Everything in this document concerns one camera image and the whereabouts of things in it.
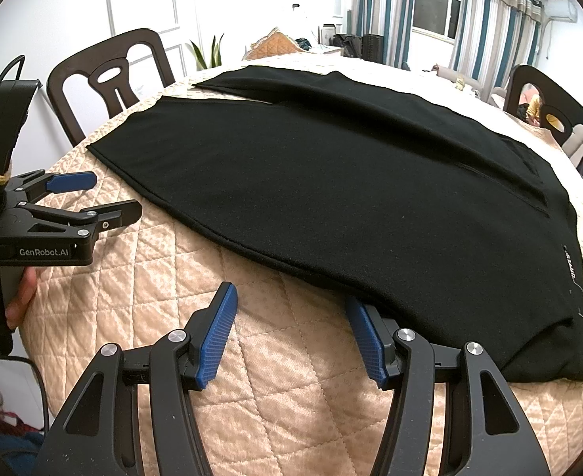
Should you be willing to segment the person's left hand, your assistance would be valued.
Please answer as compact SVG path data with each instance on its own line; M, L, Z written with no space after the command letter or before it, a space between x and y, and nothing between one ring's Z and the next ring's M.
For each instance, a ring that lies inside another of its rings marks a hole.
M17 287L17 293L6 306L6 324L10 330L18 328L25 319L27 309L36 294L36 284L38 283L38 273L35 268L24 268L21 281Z

